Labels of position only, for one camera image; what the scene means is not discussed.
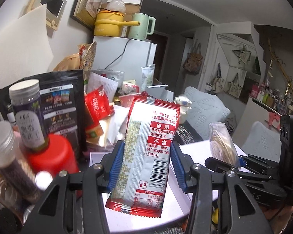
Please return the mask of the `white foam board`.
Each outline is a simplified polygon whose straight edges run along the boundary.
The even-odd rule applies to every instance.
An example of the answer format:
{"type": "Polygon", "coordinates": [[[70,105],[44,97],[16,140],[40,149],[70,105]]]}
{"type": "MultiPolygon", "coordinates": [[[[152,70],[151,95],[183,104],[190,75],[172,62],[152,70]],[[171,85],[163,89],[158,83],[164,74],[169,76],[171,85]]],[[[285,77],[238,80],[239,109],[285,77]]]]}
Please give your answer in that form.
{"type": "Polygon", "coordinates": [[[0,32],[0,88],[46,72],[52,60],[46,5],[23,15],[0,32]]]}

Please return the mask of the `yellow pot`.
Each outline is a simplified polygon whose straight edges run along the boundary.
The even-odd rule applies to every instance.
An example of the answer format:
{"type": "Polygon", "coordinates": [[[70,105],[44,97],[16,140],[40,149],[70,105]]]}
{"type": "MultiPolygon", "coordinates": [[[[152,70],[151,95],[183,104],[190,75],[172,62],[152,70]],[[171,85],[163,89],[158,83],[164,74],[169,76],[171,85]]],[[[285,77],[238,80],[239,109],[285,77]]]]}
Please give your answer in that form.
{"type": "Polygon", "coordinates": [[[122,28],[140,26],[139,21],[124,21],[124,14],[99,8],[94,28],[94,36],[120,37],[122,28]]]}

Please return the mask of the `white mini fridge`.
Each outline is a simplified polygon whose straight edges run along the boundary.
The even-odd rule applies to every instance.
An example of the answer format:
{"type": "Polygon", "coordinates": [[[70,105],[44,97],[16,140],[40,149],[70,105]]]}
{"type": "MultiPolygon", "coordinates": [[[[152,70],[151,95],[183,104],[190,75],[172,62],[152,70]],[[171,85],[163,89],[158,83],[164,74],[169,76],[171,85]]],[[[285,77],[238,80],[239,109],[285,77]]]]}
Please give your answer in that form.
{"type": "Polygon", "coordinates": [[[97,43],[94,70],[122,71],[125,80],[134,79],[138,86],[142,84],[141,68],[154,63],[156,44],[106,36],[94,36],[93,41],[97,43]]]}

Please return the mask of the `clear plastic bag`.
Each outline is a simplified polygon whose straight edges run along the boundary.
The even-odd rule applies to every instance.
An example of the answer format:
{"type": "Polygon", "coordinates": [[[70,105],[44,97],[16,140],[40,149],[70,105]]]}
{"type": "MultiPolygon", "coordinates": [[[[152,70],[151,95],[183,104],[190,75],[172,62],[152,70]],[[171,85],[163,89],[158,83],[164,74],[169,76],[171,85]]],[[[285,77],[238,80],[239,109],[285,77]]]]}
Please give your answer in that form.
{"type": "Polygon", "coordinates": [[[212,157],[240,167],[239,156],[225,123],[209,123],[209,140],[212,157]]]}

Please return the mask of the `black printed pouch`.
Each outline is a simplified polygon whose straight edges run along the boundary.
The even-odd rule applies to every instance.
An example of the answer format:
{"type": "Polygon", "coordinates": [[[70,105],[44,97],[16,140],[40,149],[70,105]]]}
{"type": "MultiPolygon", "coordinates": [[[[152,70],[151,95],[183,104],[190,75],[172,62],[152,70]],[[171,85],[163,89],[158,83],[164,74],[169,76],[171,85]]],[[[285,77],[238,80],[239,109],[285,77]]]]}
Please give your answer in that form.
{"type": "Polygon", "coordinates": [[[82,70],[47,72],[20,79],[39,81],[44,131],[65,137],[79,158],[86,147],[82,70]]]}

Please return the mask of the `yellow lemon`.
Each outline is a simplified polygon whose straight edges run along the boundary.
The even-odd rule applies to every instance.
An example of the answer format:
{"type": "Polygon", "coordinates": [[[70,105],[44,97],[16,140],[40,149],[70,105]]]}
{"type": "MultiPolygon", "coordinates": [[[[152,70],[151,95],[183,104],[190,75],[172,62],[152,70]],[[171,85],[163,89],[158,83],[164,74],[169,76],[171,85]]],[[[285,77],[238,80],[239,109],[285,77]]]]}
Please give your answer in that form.
{"type": "Polygon", "coordinates": [[[212,213],[212,222],[216,225],[219,223],[219,208],[216,208],[212,213]]]}

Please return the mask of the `pink cup stack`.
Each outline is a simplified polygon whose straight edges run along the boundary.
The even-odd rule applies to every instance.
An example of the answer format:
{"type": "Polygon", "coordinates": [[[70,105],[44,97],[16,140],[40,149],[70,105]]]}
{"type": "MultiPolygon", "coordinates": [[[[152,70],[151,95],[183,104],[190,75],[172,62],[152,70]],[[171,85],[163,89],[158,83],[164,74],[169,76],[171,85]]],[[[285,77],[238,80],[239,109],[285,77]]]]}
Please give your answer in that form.
{"type": "Polygon", "coordinates": [[[138,97],[140,95],[141,94],[128,94],[128,95],[119,96],[121,106],[126,108],[130,107],[132,104],[133,98],[138,97]]]}

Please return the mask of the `red paper packet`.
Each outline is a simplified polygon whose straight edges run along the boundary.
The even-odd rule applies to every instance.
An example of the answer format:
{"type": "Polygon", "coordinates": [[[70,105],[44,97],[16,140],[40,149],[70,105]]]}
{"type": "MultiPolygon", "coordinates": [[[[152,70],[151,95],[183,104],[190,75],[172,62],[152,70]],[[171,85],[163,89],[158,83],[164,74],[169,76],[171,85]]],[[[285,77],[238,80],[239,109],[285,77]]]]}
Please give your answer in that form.
{"type": "Polygon", "coordinates": [[[114,113],[103,85],[85,96],[87,108],[95,121],[100,121],[114,113]]]}

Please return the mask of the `hanging tote bag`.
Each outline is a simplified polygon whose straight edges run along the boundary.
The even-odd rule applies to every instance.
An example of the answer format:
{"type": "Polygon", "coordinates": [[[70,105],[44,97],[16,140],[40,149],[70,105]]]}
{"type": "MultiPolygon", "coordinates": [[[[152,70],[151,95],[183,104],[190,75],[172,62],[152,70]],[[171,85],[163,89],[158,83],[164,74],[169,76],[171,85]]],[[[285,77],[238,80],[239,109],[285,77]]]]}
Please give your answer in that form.
{"type": "Polygon", "coordinates": [[[195,41],[195,44],[190,53],[188,53],[187,58],[182,65],[183,69],[192,75],[198,75],[202,66],[203,56],[201,54],[201,43],[195,41]]]}

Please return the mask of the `white astronaut figurine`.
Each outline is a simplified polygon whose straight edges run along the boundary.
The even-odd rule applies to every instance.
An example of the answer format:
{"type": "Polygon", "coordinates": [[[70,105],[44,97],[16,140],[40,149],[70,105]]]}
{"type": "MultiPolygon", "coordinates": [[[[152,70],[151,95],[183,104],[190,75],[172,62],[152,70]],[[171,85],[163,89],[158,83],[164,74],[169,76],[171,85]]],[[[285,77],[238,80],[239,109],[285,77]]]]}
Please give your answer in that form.
{"type": "Polygon", "coordinates": [[[187,119],[188,112],[192,109],[192,102],[185,95],[179,95],[175,97],[174,103],[180,105],[179,123],[183,124],[187,119]]]}

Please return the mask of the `red white snack packet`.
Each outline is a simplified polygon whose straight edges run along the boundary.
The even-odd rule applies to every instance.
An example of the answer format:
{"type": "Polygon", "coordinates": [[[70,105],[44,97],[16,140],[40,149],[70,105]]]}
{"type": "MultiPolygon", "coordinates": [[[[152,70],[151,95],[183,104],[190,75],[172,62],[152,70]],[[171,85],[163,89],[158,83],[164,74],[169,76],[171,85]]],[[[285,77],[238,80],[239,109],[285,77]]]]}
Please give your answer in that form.
{"type": "Polygon", "coordinates": [[[179,104],[146,96],[133,98],[122,167],[106,208],[142,217],[161,216],[170,146],[179,117],[179,104]]]}

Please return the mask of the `grey chair near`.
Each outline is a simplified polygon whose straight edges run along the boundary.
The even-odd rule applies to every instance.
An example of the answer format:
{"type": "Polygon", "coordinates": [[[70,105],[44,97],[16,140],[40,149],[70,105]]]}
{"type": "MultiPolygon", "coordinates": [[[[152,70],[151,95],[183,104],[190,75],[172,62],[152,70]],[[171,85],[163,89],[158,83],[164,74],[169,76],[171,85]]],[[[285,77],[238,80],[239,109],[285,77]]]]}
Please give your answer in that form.
{"type": "Polygon", "coordinates": [[[274,162],[279,162],[281,152],[280,134],[266,128],[261,122],[256,121],[250,130],[242,150],[246,154],[262,157],[274,162]]]}

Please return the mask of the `wall intercom panel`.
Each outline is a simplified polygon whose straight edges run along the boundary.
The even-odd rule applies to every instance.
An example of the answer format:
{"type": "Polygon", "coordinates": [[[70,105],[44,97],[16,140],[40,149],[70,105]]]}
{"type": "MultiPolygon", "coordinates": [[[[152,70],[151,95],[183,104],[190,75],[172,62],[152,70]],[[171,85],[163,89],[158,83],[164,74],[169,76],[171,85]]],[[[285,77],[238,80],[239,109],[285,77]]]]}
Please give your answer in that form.
{"type": "Polygon", "coordinates": [[[57,31],[67,0],[29,0],[24,10],[27,14],[41,5],[46,5],[46,25],[54,31],[57,31]]]}

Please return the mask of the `jar with dark seeds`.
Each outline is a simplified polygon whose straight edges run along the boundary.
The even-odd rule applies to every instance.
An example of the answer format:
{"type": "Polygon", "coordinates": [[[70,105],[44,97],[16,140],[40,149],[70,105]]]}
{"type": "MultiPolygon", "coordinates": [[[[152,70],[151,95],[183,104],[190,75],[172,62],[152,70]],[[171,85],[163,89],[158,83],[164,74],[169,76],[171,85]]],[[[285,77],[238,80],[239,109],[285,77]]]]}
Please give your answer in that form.
{"type": "Polygon", "coordinates": [[[41,192],[35,184],[35,174],[7,121],[0,121],[0,174],[25,200],[31,204],[39,200],[41,192]]]}

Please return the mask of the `grey chair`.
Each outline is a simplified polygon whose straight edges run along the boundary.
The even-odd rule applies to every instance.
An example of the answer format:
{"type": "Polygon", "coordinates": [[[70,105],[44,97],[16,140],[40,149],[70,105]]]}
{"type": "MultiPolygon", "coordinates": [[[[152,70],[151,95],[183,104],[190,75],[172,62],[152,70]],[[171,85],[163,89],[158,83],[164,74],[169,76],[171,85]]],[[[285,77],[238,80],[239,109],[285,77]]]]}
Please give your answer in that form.
{"type": "Polygon", "coordinates": [[[217,95],[208,94],[194,87],[186,87],[184,95],[192,102],[186,121],[201,136],[209,139],[209,123],[224,122],[230,110],[217,95]]]}
{"type": "Polygon", "coordinates": [[[281,152],[280,134],[266,128],[261,122],[256,121],[250,130],[242,150],[246,154],[262,157],[274,162],[279,162],[281,152]]]}

